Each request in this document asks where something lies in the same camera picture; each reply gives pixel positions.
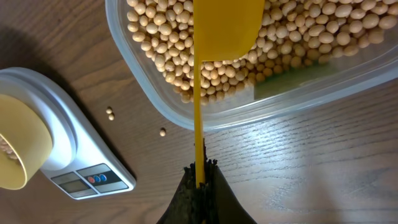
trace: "yellow measuring scoop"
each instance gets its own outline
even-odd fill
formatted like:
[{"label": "yellow measuring scoop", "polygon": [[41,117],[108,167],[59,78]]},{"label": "yellow measuring scoop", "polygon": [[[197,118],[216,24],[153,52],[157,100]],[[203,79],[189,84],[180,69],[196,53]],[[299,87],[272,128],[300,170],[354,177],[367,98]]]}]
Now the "yellow measuring scoop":
[{"label": "yellow measuring scoop", "polygon": [[199,188],[200,183],[205,183],[200,65],[238,59],[250,50],[261,27],[264,0],[196,0],[193,10],[195,173]]}]

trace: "white kitchen scale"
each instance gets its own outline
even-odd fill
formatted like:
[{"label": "white kitchen scale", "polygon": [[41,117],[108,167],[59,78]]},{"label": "white kitchen scale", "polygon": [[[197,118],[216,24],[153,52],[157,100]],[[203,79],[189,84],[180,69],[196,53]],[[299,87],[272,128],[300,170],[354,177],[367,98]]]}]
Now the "white kitchen scale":
[{"label": "white kitchen scale", "polygon": [[40,170],[76,200],[132,190],[136,180],[118,161],[72,98],[44,75],[26,68],[0,70],[0,94],[24,102],[53,141]]}]

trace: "table surface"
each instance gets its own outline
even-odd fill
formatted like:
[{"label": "table surface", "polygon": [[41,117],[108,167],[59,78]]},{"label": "table surface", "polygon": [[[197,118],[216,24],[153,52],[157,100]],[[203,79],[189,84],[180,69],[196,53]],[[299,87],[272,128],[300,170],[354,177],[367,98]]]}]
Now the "table surface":
[{"label": "table surface", "polygon": [[[2,223],[155,223],[194,161],[193,132],[150,103],[116,47],[104,1],[1,0],[0,68],[66,89],[137,177],[126,194],[76,201],[36,173],[0,190]],[[323,106],[206,134],[258,223],[398,221],[398,80]],[[112,106],[116,119],[104,112]],[[159,129],[167,129],[166,137]]]}]

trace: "scale button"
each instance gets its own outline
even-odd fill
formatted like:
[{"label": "scale button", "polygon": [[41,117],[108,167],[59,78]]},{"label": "scale button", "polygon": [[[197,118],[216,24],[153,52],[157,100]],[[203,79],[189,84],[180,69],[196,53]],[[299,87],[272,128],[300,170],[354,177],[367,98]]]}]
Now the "scale button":
[{"label": "scale button", "polygon": [[95,180],[95,182],[101,182],[100,177],[98,177],[97,175],[94,176],[94,180]]},{"label": "scale button", "polygon": [[95,179],[94,179],[93,177],[88,177],[88,182],[90,182],[90,183],[94,184],[94,182],[95,182]]},{"label": "scale button", "polygon": [[102,181],[106,181],[106,176],[104,174],[100,174],[99,177],[101,178]]}]

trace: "clear plastic container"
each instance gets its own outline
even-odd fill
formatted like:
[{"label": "clear plastic container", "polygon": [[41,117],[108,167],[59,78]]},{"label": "clear plastic container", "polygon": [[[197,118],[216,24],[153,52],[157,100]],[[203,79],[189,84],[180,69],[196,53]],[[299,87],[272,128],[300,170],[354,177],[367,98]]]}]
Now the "clear plastic container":
[{"label": "clear plastic container", "polygon": [[[157,71],[153,61],[145,56],[140,44],[132,40],[127,30],[130,10],[126,0],[106,0],[106,17],[113,39],[131,72],[152,104],[167,119],[187,129],[193,129],[193,104],[181,102]],[[371,88],[398,77],[398,26],[388,30],[385,41],[371,44],[353,57],[333,59],[332,75],[299,83],[295,88],[255,100],[251,89],[237,93],[215,105],[202,106],[205,131],[226,129],[282,116],[327,103]]]}]

